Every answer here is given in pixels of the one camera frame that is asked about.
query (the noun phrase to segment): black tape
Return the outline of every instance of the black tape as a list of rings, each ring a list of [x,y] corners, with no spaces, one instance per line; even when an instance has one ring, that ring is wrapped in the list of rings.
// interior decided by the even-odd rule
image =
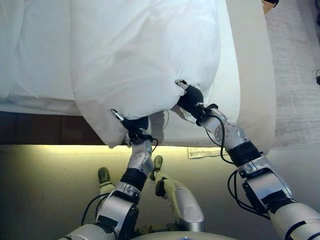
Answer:
[[[228,154],[237,167],[262,156],[251,141],[246,141],[243,144],[230,149]]]
[[[135,168],[128,168],[120,181],[136,187],[141,192],[146,179],[147,176],[143,172]]]

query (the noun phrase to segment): white pillow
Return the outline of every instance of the white pillow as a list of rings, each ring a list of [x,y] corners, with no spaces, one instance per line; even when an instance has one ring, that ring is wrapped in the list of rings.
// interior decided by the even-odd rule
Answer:
[[[71,82],[77,106],[110,147],[138,119],[172,108],[184,79],[210,97],[220,58],[215,0],[73,0]]]

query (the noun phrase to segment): gray carpet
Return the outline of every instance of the gray carpet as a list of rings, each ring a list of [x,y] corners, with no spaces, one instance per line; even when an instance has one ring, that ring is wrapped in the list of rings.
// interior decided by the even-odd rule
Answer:
[[[296,0],[281,0],[266,21],[276,81],[273,146],[320,143],[320,86],[313,77],[315,59]]]

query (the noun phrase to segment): white bedsheet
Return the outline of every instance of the white bedsheet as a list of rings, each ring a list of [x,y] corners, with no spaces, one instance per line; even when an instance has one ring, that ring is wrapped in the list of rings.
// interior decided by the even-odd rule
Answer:
[[[71,1],[71,82],[75,101],[113,147],[127,130],[116,109],[139,119],[171,109],[199,88],[208,103],[220,61],[216,0]]]
[[[36,3],[39,1],[45,4],[45,2],[49,2],[50,0],[30,0],[29,2]],[[58,0],[56,2],[57,4],[61,4],[61,6],[69,4],[69,1],[64,0]],[[220,109],[226,113],[231,121],[239,123],[244,128],[245,132],[253,142],[257,144],[260,150],[267,153],[272,145],[274,135],[275,83],[271,50],[263,11],[258,2],[229,0],[227,8],[229,13],[231,13],[231,33],[226,2],[220,0],[217,2],[219,24],[225,23],[225,26],[220,27],[222,39],[221,59],[215,79],[212,99],[213,102],[220,106]],[[55,52],[61,52],[61,50],[56,49],[56,47],[59,47],[59,44],[51,50],[46,50],[49,46],[43,43],[43,38],[35,38],[35,42],[32,43],[32,41],[24,42],[24,38],[20,37],[20,32],[23,28],[22,16],[25,7],[24,4],[24,0],[3,0],[0,2],[0,46],[5,46],[0,47],[0,101],[2,100],[0,103],[0,111],[50,115],[79,115],[79,111],[73,101],[74,96],[70,87],[63,87],[63,85],[58,86],[60,90],[61,87],[63,87],[62,93],[66,93],[63,98],[59,99],[58,104],[56,104],[54,94],[50,94],[49,92],[51,90],[53,90],[53,92],[55,91],[54,88],[57,86],[56,84],[52,84],[51,88],[45,87],[45,90],[48,91],[46,95],[52,97],[50,104],[48,104],[46,97],[35,98],[33,95],[28,94],[27,91],[23,91],[23,96],[16,96],[13,92],[12,79],[14,74],[11,72],[13,60],[16,56],[22,55],[19,55],[18,52],[23,51],[24,47],[27,47],[27,42],[28,44],[38,44],[44,48],[43,51],[46,51],[47,54],[49,53],[49,56],[55,56]],[[62,13],[65,14],[66,19],[70,17],[69,12],[61,12],[61,9],[58,10],[55,7],[52,9],[44,7],[42,14],[38,16],[41,16],[41,21],[45,21],[46,16],[51,16],[51,18],[53,16],[61,17]],[[45,28],[45,25],[37,25],[37,28]],[[62,28],[51,28],[50,31],[46,32],[46,34],[48,34],[47,38],[54,38],[57,32],[58,35],[61,35],[61,29]],[[65,37],[66,42],[64,44],[69,44],[69,40],[67,40],[69,37],[69,35]],[[233,48],[234,39],[237,54]],[[28,58],[21,58],[21,60],[23,59],[31,61],[31,59]],[[239,64],[239,76],[236,59],[238,59]],[[38,69],[47,66],[46,61],[38,60],[37,62]],[[51,63],[58,63],[60,67],[69,67],[69,61],[67,61],[66,58],[55,58]],[[57,80],[57,76],[60,76],[59,71],[49,71],[48,73],[52,75],[46,74],[45,79]],[[70,78],[69,76],[65,79],[61,77],[58,78],[58,80],[65,83],[65,81],[70,80]],[[21,97],[29,98],[30,101],[21,101]],[[158,121],[160,123],[153,124],[153,134],[161,134],[161,131],[159,131],[160,128],[157,127],[162,126],[161,119],[158,118]],[[201,129],[195,126],[191,127],[190,132],[187,134],[188,137],[185,137],[184,133],[189,131],[190,128],[184,127],[184,124],[190,127],[189,122],[181,122],[181,119],[177,117],[176,113],[170,112],[170,120],[164,129],[164,144],[176,146],[204,146],[204,144],[209,144],[206,135],[201,134],[200,137],[197,136],[197,134],[201,132]]]

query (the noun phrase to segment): floor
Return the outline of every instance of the floor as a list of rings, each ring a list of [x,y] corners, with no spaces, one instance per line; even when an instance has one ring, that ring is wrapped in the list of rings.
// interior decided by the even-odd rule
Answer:
[[[281,0],[266,16],[276,81],[273,146],[320,143],[318,27],[311,0]]]
[[[232,165],[220,157],[188,159],[185,147],[160,146],[154,156],[158,154],[164,159],[162,170],[194,194],[207,232],[238,240],[280,240],[270,221],[242,210],[229,195]],[[108,167],[116,183],[130,155],[124,146],[0,145],[0,239],[56,240],[78,228],[86,205],[99,194],[98,169]],[[319,145],[274,148],[268,158],[295,199],[319,211]],[[246,202],[238,181],[239,197]],[[168,202],[154,192],[148,179],[138,205],[138,227],[174,221]],[[86,223],[94,222],[94,207]]]

